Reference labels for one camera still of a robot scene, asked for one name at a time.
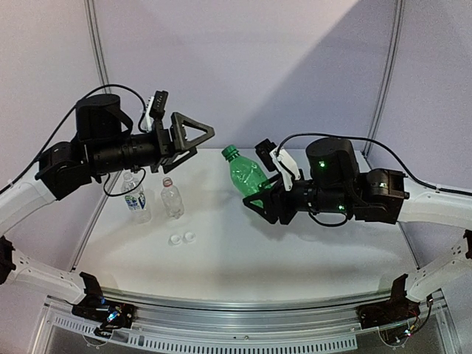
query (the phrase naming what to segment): bottle cap on table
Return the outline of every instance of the bottle cap on table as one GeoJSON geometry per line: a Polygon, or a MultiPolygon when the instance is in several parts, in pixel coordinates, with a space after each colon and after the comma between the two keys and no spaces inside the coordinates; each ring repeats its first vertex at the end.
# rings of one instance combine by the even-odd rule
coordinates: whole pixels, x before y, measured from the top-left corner
{"type": "Polygon", "coordinates": [[[131,174],[131,172],[126,171],[125,173],[123,173],[123,179],[127,182],[131,181],[133,179],[133,175],[131,174]]]}
{"type": "Polygon", "coordinates": [[[193,232],[185,232],[185,235],[184,235],[184,242],[185,243],[191,243],[193,241],[195,241],[197,237],[195,236],[195,234],[193,232]]]}
{"type": "Polygon", "coordinates": [[[169,238],[169,244],[171,246],[177,246],[177,245],[180,245],[182,243],[182,237],[180,237],[180,235],[172,235],[170,236],[169,238]]]}

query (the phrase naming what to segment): green bottle cap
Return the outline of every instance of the green bottle cap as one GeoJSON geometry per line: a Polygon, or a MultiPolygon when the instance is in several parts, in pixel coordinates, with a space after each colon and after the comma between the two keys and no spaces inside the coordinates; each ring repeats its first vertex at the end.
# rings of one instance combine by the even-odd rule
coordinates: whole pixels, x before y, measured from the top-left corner
{"type": "Polygon", "coordinates": [[[221,154],[226,160],[233,156],[235,153],[239,153],[239,151],[234,145],[228,145],[223,149],[223,151],[221,151],[221,154]]]}

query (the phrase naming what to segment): ventilation grille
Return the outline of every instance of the ventilation grille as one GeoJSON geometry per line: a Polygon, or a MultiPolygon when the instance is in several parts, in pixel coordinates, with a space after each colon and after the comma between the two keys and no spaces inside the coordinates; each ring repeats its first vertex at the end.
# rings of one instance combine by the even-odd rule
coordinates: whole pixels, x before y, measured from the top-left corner
{"type": "MultiPolygon", "coordinates": [[[[72,332],[95,337],[95,326],[81,320],[56,315],[55,325],[72,332]]],[[[124,343],[113,339],[110,339],[109,341],[126,347],[134,347],[140,350],[146,349],[151,352],[169,354],[328,354],[357,349],[355,336],[342,336],[334,339],[304,341],[299,344],[251,344],[250,341],[244,344],[202,344],[192,343],[186,339],[182,339],[182,341],[171,341],[149,334],[142,335],[130,332],[128,340],[124,343]]]]}
{"type": "Polygon", "coordinates": [[[94,336],[95,327],[80,320],[68,319],[67,317],[56,315],[54,324],[65,330],[94,336]]]}

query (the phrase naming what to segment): white tabletop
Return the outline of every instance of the white tabletop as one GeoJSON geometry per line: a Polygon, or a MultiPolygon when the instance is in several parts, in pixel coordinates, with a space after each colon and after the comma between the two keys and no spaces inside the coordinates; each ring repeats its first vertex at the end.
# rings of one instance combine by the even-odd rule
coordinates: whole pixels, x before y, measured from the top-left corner
{"type": "MultiPolygon", "coordinates": [[[[241,153],[258,161],[253,150],[241,153]]],[[[290,153],[309,176],[305,152],[290,153]]],[[[360,153],[357,158],[361,170],[368,170],[360,153]]],[[[121,291],[254,302],[384,290],[415,267],[398,226],[349,221],[330,229],[302,212],[288,226],[267,223],[244,207],[219,150],[200,149],[169,176],[181,191],[185,214],[178,220],[165,215],[163,174],[148,173],[144,186],[152,221],[132,224],[124,199],[109,198],[77,271],[121,291]],[[169,245],[171,235],[188,231],[195,233],[194,243],[169,245]]],[[[114,192],[121,183],[120,178],[114,192]]]]}

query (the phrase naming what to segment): blue led light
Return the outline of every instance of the blue led light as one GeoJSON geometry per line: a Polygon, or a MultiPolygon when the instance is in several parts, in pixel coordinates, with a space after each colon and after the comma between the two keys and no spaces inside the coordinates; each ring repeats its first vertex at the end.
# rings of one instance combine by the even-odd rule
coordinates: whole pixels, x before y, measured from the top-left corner
{"type": "Polygon", "coordinates": [[[118,317],[118,315],[119,315],[119,314],[118,314],[118,311],[114,311],[114,312],[110,313],[110,314],[108,315],[107,319],[106,319],[107,322],[113,321],[115,318],[118,317]]]}

